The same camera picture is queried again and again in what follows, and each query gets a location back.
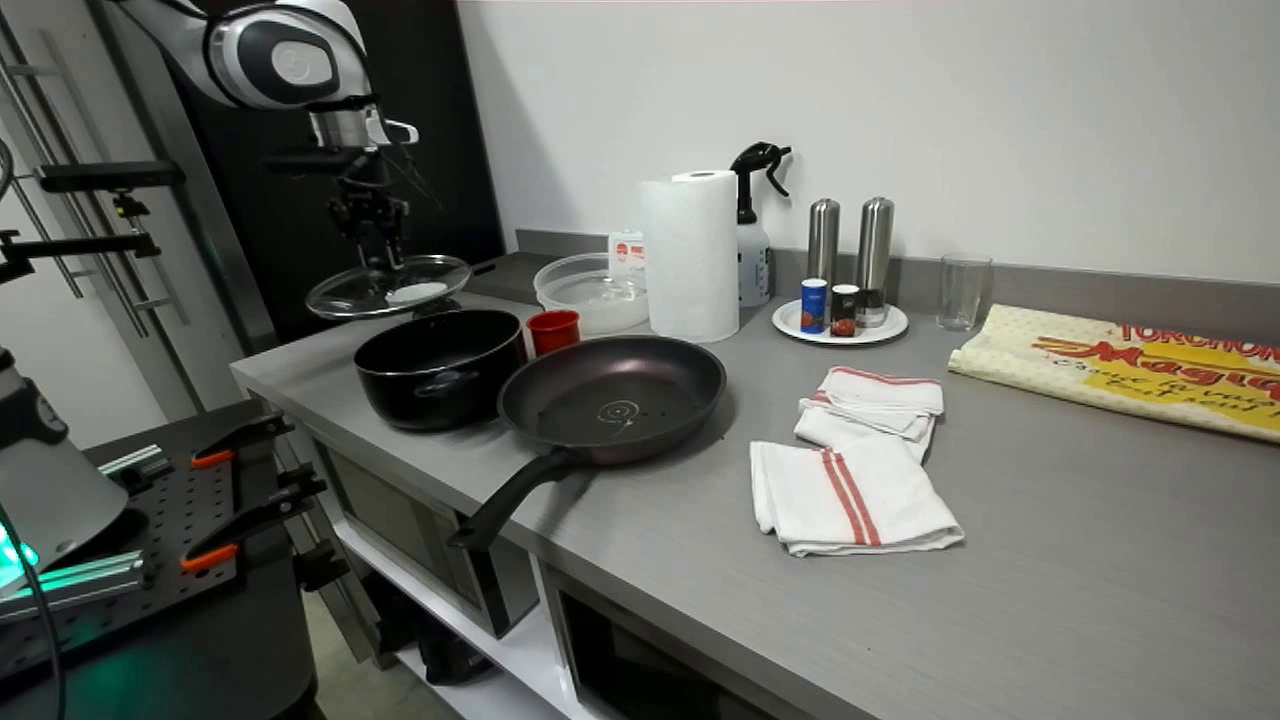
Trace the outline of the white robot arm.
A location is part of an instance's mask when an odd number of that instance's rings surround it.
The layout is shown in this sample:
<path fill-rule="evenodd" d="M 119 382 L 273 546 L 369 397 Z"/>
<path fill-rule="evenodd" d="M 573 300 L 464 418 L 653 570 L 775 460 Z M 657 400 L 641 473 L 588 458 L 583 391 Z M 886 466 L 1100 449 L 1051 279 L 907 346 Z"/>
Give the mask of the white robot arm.
<path fill-rule="evenodd" d="M 177 73 L 216 104 L 307 113 L 318 151 L 373 169 L 390 130 L 369 73 L 362 25 L 343 0 L 256 0 L 225 18 L 198 0 L 110 0 Z M 129 494 L 104 481 L 68 440 L 41 388 L 5 370 L 5 582 L 48 570 L 104 531 Z"/>

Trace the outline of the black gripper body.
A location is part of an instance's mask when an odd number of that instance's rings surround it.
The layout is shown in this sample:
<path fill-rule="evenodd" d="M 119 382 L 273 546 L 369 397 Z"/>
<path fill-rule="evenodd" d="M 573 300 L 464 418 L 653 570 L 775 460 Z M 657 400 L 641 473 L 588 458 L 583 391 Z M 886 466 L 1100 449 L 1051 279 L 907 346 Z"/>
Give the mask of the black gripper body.
<path fill-rule="evenodd" d="M 394 190 L 384 151 L 355 151 L 338 179 L 331 221 L 363 247 L 394 258 L 405 245 L 410 202 Z"/>

